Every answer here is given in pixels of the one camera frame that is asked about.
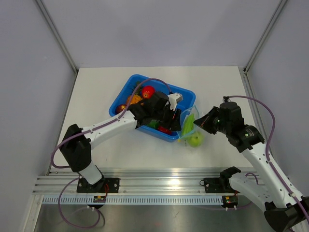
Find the clear zip top bag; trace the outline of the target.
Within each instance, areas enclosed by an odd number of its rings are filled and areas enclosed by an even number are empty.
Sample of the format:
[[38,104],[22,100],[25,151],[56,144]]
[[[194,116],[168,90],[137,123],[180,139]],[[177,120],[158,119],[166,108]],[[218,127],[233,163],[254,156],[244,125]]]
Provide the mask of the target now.
[[178,142],[193,148],[199,147],[204,141],[204,136],[200,132],[194,121],[199,119],[199,111],[194,105],[184,110],[180,115],[181,130],[177,132]]

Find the green apple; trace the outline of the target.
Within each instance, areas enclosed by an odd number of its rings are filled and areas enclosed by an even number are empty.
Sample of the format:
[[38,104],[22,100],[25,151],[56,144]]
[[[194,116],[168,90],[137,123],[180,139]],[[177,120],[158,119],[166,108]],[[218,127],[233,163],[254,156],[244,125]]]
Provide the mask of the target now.
[[199,131],[196,131],[195,133],[192,134],[191,137],[188,138],[188,144],[191,147],[198,147],[203,143],[204,140],[204,136],[202,133],[200,133]]

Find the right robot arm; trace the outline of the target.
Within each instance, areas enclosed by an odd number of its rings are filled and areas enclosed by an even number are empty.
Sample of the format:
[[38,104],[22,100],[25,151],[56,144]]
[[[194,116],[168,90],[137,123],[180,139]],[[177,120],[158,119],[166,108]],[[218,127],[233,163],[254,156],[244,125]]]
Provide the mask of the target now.
[[217,180],[224,192],[239,192],[258,206],[270,227],[284,232],[308,219],[309,199],[290,182],[267,151],[258,129],[247,125],[241,108],[235,102],[223,102],[213,107],[194,124],[210,134],[223,133],[229,143],[255,168],[264,186],[249,180],[237,167],[222,172]]

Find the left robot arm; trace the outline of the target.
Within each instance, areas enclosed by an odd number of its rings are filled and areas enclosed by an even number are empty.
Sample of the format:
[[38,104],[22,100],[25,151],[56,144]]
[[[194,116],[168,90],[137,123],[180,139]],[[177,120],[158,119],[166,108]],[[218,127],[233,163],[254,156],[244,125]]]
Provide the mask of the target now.
[[157,121],[170,131],[179,131],[180,110],[183,100],[180,93],[156,91],[150,98],[129,105],[119,114],[93,126],[80,128],[71,125],[60,144],[60,152],[71,170],[83,177],[93,192],[104,188],[104,175],[92,161],[92,150],[104,141],[125,131]]

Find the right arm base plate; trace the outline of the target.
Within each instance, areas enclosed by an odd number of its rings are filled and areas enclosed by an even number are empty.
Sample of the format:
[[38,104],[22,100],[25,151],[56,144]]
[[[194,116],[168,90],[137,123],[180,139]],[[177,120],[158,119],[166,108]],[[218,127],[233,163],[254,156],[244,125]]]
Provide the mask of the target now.
[[204,187],[206,193],[236,193],[229,184],[232,175],[241,173],[241,170],[233,166],[220,172],[219,177],[206,177],[199,184]]

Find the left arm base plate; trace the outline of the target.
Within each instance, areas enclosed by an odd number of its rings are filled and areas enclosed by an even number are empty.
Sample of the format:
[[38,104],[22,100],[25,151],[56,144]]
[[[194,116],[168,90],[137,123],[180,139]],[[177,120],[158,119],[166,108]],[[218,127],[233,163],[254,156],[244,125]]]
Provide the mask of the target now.
[[89,184],[85,178],[80,178],[76,191],[78,193],[118,193],[119,186],[119,178],[105,177],[93,185]]

